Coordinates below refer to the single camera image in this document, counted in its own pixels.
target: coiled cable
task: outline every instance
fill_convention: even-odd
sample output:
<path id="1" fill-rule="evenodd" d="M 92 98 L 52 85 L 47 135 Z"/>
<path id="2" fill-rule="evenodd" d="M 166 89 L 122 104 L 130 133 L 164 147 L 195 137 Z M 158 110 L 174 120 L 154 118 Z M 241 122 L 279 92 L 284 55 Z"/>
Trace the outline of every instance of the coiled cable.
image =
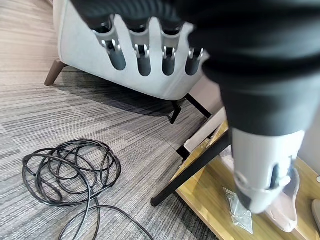
<path id="1" fill-rule="evenodd" d="M 94 165 L 83 155 L 81 155 L 79 152 L 83 148 L 98 148 L 103 153 L 103 159 L 100 164 L 100 168 L 96 169 Z M 41 159 L 40 164 L 38 165 L 37 171 L 32 171 L 31 168 L 28 166 L 28 163 L 31 159 Z M 79 161 L 84 161 L 89 167 L 83 167 L 79 165 Z M 73 237 L 75 240 L 80 231 L 84 227 L 84 223 L 86 221 L 86 218 L 88 216 L 88 212 L 91 210 L 97 210 L 97 224 L 95 233 L 93 236 L 93 239 L 96 239 L 99 227 L 100 227 L 100 218 L 101 218 L 101 212 L 100 209 L 107 208 L 107 209 L 113 209 L 124 216 L 126 216 L 128 219 L 130 219 L 133 223 L 135 223 L 151 240 L 153 240 L 153 237 L 148 233 L 148 231 L 140 225 L 136 220 L 134 220 L 129 214 L 124 212 L 118 207 L 111 206 L 111 205 L 99 205 L 98 196 L 104 192 L 106 189 L 112 187 L 121 174 L 121 164 L 119 159 L 114 155 L 114 153 L 111 151 L 110 147 L 101 142 L 101 141 L 95 141 L 91 139 L 76 139 L 71 140 L 65 143 L 60 144 L 56 148 L 44 148 L 35 151 L 34 153 L 27 155 L 22 160 L 23 167 L 22 167 L 22 178 L 23 182 L 26 185 L 28 191 L 32 194 L 32 196 L 37 199 L 40 203 L 49 205 L 49 206 L 55 206 L 60 208 L 70 208 L 75 207 L 81 204 L 86 204 L 86 208 L 84 211 L 78 213 L 75 217 L 73 217 L 62 229 L 59 240 L 62 239 L 65 231 L 68 229 L 68 227 L 78 218 L 82 217 L 82 221 L 79 224 L 79 227 Z M 61 175 L 61 169 L 62 167 L 70 167 L 72 168 L 72 171 L 74 172 L 74 175 L 72 176 L 62 176 Z M 108 182 L 110 177 L 110 171 L 112 167 L 115 166 L 115 177 L 114 180 L 111 182 Z M 43 175 L 47 176 L 47 173 L 44 173 L 43 170 L 48 169 L 51 176 L 53 176 L 53 179 L 55 180 L 56 184 L 53 184 L 49 182 L 48 180 L 45 180 Z M 34 185 L 35 187 L 32 187 L 30 185 L 30 180 L 28 179 L 27 173 L 29 173 L 31 176 L 34 177 Z M 89 180 L 86 177 L 86 174 L 94 174 L 94 181 L 92 185 L 90 185 Z M 86 186 L 85 190 L 71 190 L 68 189 L 65 186 L 65 183 L 62 181 L 72 181 L 75 179 L 80 179 L 83 184 Z M 98 183 L 101 183 L 102 187 L 99 190 L 94 190 L 94 187 L 98 187 Z M 49 187 L 52 191 L 55 192 L 55 195 L 58 197 L 58 199 L 54 199 L 48 195 L 48 189 L 44 188 L 44 185 Z M 64 201 L 62 191 L 58 189 L 58 185 L 62 191 L 71 194 L 71 195 L 86 195 L 85 199 L 77 200 L 77 201 Z M 94 200 L 96 206 L 90 207 L 91 200 Z"/>

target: table top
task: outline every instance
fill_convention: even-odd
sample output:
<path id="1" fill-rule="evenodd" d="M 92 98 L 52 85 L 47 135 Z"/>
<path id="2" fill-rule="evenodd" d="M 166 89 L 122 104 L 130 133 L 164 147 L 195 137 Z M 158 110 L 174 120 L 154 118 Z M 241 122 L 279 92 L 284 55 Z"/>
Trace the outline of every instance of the table top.
<path id="1" fill-rule="evenodd" d="M 224 122 L 213 138 L 205 140 L 190 154 L 174 177 L 187 168 L 208 146 L 214 144 L 227 129 L 228 125 Z M 316 181 L 318 175 L 299 158 L 295 167 L 300 176 L 300 188 L 296 199 L 298 224 L 291 233 L 281 231 L 264 213 L 252 216 L 253 234 L 233 224 L 223 187 L 235 191 L 235 184 L 231 172 L 219 156 L 176 192 L 221 240 L 320 240 L 311 209 L 312 201 L 320 199 L 320 183 Z"/>

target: white armchair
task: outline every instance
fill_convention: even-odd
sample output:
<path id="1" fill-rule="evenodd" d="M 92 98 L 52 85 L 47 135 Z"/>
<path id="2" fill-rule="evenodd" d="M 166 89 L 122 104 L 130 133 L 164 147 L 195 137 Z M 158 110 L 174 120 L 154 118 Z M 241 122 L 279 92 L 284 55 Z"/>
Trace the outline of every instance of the white armchair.
<path id="1" fill-rule="evenodd" d="M 47 86 L 55 82 L 65 66 L 72 66 L 146 95 L 177 101 L 185 97 L 203 75 L 201 68 L 193 76 L 185 73 L 189 52 L 187 36 L 193 28 L 191 24 L 186 23 L 183 26 L 175 58 L 175 70 L 172 75 L 166 76 L 162 72 L 160 25 L 156 18 L 151 19 L 149 23 L 151 73 L 142 76 L 138 71 L 137 57 L 128 29 L 120 16 L 115 16 L 114 25 L 126 60 L 126 67 L 121 71 L 112 66 L 106 50 L 99 44 L 96 36 L 82 21 L 69 0 L 53 2 L 53 21 L 58 35 L 59 59 L 53 63 L 48 74 L 45 81 Z"/>

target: clear plastic bag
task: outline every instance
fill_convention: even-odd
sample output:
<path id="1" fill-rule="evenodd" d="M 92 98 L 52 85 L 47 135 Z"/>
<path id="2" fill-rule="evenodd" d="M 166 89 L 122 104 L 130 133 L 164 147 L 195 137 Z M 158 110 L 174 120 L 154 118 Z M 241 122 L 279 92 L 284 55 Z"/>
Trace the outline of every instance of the clear plastic bag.
<path id="1" fill-rule="evenodd" d="M 253 234 L 252 214 L 239 201 L 237 194 L 226 188 L 223 188 L 226 199 L 229 202 L 231 219 L 234 225 L 239 226 L 249 233 Z"/>

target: striped carpet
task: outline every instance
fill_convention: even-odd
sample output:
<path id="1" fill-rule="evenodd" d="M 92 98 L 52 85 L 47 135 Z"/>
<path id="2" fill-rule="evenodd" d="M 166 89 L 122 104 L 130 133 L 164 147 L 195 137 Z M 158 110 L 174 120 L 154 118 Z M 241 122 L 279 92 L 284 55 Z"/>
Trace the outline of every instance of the striped carpet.
<path id="1" fill-rule="evenodd" d="M 56 208 L 36 201 L 22 181 L 22 158 L 77 138 L 108 144 L 121 161 L 115 186 L 100 204 L 121 208 L 156 240 L 213 240 L 214 234 L 177 196 L 150 205 L 174 175 L 176 149 L 204 122 L 187 101 L 171 125 L 170 102 L 66 67 L 55 86 L 43 82 L 57 57 L 52 9 L 44 0 L 0 2 L 0 239 L 58 239 L 84 206 Z M 92 239 L 90 214 L 80 239 Z M 72 239 L 77 224 L 64 239 Z M 148 239 L 112 210 L 101 210 L 97 239 Z"/>

